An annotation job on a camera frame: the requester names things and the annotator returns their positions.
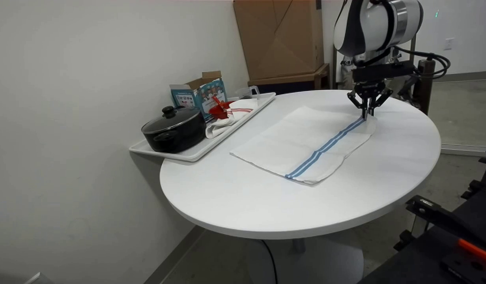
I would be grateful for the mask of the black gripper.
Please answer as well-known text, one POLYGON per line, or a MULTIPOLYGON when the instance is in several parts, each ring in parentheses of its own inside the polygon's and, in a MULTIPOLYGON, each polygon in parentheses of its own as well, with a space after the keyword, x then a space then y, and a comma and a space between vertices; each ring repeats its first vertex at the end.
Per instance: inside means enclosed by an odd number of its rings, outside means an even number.
POLYGON ((361 106, 361 119, 365 120, 367 114, 373 117, 375 106, 381 106, 391 95, 391 92, 384 85, 384 81, 400 76, 409 76, 413 73, 414 68, 411 62, 356 66, 351 71, 354 87, 348 92, 346 98, 354 106, 361 106))

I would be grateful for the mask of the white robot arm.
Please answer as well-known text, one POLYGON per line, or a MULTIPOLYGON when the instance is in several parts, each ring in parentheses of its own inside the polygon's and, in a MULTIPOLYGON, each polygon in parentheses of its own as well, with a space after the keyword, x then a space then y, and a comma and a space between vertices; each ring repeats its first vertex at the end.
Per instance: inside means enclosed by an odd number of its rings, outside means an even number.
POLYGON ((343 0, 334 22, 334 49, 348 60, 354 87, 346 98, 361 119, 389 98, 386 79, 414 73, 409 60, 397 59, 397 46, 409 41, 421 22, 417 0, 343 0))

